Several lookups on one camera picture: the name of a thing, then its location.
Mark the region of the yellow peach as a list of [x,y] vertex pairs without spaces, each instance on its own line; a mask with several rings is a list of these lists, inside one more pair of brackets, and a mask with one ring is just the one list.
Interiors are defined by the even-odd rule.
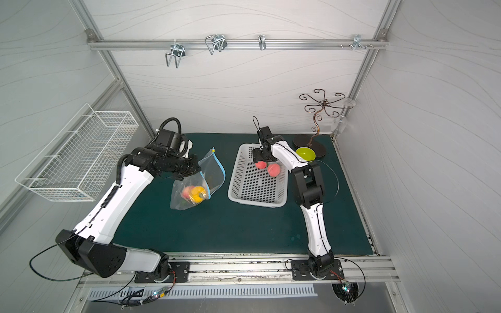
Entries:
[[209,193],[203,186],[194,186],[189,190],[189,199],[194,204],[202,203],[208,198]]

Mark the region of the pink peach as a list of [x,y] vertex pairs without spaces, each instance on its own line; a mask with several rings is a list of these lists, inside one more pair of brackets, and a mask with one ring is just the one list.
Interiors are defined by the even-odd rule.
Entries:
[[281,173],[281,166],[277,163],[268,164],[267,173],[271,177],[277,177]]
[[258,161],[254,164],[256,168],[258,169],[266,169],[267,168],[267,163],[264,161]]
[[194,203],[194,196],[193,196],[193,193],[192,193],[192,190],[195,188],[195,186],[186,186],[182,191],[181,191],[181,197],[190,202],[190,203]]

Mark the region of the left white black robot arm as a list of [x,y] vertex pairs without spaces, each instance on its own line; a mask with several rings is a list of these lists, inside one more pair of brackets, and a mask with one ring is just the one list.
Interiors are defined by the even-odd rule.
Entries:
[[162,282],[170,274],[169,257],[153,249],[113,243],[121,221],[146,187],[163,173],[182,180],[201,171],[193,143],[181,133],[160,130],[145,147],[121,156],[116,180],[102,200],[73,230],[61,230],[56,242],[69,260],[101,278],[136,272]]

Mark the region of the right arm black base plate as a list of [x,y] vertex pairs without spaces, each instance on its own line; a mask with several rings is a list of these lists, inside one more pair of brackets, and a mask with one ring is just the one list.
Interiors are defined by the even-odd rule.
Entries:
[[324,281],[324,280],[344,280],[344,271],[339,259],[334,259],[333,265],[328,269],[314,274],[312,262],[308,259],[290,259],[287,261],[286,268],[292,272],[292,279],[294,281]]

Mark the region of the pink peach top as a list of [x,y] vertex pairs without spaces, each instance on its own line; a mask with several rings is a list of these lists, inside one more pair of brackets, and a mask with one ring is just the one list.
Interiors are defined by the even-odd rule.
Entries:
[[195,186],[186,186],[182,191],[181,191],[181,197],[190,202],[190,203],[194,203],[194,196],[193,196],[193,193],[192,193],[192,190],[195,188]]

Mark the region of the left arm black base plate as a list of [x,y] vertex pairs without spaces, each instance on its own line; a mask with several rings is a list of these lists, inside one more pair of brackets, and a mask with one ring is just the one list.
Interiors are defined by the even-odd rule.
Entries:
[[134,282],[137,284],[163,284],[172,282],[188,281],[190,271],[189,262],[171,262],[160,265],[160,271],[147,273],[143,271],[136,272]]

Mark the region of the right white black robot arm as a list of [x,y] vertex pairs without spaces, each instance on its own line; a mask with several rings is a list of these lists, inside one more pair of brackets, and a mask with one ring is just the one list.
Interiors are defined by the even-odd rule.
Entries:
[[335,265],[335,257],[324,223],[325,184],[320,166],[299,156],[281,135],[269,127],[257,126],[260,147],[253,151],[254,162],[279,162],[290,173],[296,203],[305,219],[308,234],[308,265],[311,276],[323,279]]

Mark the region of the clear zip-top bag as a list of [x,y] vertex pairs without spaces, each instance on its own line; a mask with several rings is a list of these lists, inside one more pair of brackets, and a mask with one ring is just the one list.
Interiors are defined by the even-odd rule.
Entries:
[[210,200],[224,184],[226,171],[217,158],[214,147],[198,162],[198,165],[201,167],[200,172],[173,183],[170,201],[171,209],[184,211],[201,204],[190,203],[181,197],[181,191],[186,186],[203,186],[209,193],[209,198],[206,200]]

